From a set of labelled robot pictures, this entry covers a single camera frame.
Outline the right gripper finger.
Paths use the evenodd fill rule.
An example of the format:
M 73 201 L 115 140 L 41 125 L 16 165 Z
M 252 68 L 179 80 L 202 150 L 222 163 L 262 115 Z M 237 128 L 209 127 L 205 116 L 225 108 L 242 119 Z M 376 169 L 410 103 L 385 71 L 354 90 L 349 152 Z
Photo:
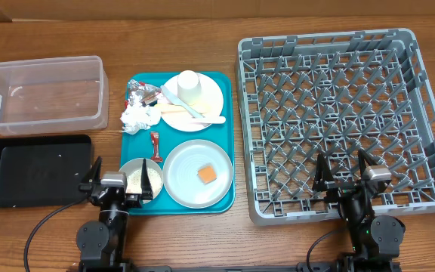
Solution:
M 363 180 L 374 180 L 377 178 L 377 162 L 364 149 L 358 151 L 358 162 L 360 175 Z
M 334 184 L 334 177 L 331 173 L 326 159 L 322 153 L 317 156 L 315 177 L 312 190 L 315 192 L 327 191 Z

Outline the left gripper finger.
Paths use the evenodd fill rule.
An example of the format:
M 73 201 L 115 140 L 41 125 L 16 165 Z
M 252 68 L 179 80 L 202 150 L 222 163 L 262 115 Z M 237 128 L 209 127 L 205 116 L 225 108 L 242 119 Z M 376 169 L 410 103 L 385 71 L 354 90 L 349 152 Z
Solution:
M 147 160 L 143 159 L 141 166 L 140 188 L 142 200 L 153 200 L 153 190 L 147 173 Z
M 95 160 L 91 169 L 85 174 L 82 181 L 79 183 L 79 191 L 82 193 L 90 193 L 95 184 L 100 183 L 100 170 L 102 158 L 99 156 Z

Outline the white rice pile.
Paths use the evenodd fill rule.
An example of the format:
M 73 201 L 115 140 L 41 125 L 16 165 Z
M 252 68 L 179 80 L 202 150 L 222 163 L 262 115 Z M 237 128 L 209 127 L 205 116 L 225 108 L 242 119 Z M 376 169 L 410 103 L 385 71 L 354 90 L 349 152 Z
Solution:
M 162 189 L 162 179 L 160 174 L 153 168 L 148 168 L 147 173 L 150 179 L 150 183 L 153 190 L 153 196 L 156 197 L 160 190 Z M 140 176 L 141 176 L 141 170 L 137 169 L 133 171 L 128 177 L 127 177 L 127 189 L 126 193 L 141 193 L 140 188 Z

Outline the small grey bowl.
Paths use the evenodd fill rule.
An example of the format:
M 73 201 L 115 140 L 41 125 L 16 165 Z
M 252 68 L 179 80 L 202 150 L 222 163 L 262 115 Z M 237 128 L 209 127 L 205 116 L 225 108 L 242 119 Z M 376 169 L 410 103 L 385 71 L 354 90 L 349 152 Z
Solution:
M 162 170 L 159 165 L 150 160 L 145 159 L 147 167 L 147 175 L 150 180 L 150 186 L 155 199 L 163 188 Z M 141 174 L 142 174 L 143 158 L 132 159 L 125 163 L 119 171 L 124 172 L 127 177 L 126 193 L 142 193 L 141 189 Z

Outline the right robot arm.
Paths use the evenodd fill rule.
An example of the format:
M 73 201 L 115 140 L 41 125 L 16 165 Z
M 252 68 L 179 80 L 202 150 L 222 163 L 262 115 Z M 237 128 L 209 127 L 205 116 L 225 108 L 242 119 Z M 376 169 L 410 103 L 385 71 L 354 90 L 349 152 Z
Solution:
M 313 249 L 325 238 L 348 231 L 353 247 L 351 253 L 341 253 L 338 259 L 328 264 L 325 271 L 400 271 L 400 264 L 393 260 L 400 255 L 400 245 L 406 226 L 400 219 L 389 215 L 376 215 L 372 200 L 383 193 L 392 180 L 385 165 L 378 164 L 363 149 L 358 151 L 360 178 L 353 183 L 336 181 L 324 154 L 317 156 L 313 191 L 324 192 L 326 203 L 338 205 L 338 214 L 345 225 L 317 239 L 307 251 L 306 266 Z

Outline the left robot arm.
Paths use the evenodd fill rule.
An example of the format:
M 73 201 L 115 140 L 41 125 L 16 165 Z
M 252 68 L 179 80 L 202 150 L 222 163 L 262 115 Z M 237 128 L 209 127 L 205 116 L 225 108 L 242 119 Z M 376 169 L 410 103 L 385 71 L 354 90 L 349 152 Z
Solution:
M 141 192 L 128 193 L 124 172 L 100 173 L 98 157 L 79 184 L 86 200 L 100 209 L 99 218 L 83 224 L 77 232 L 80 271 L 135 271 L 132 261 L 123 258 L 129 210 L 140 208 L 154 197 L 150 180 L 142 177 Z

